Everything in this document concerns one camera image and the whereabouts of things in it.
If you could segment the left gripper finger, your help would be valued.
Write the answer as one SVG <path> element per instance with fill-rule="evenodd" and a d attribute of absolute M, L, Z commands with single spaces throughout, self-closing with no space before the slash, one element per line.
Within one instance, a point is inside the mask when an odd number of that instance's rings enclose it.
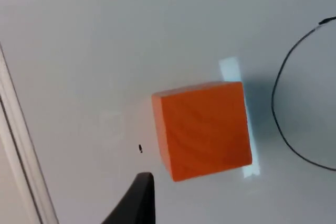
<path fill-rule="evenodd" d="M 138 173 L 117 206 L 103 223 L 155 224 L 155 186 L 150 172 Z"/>

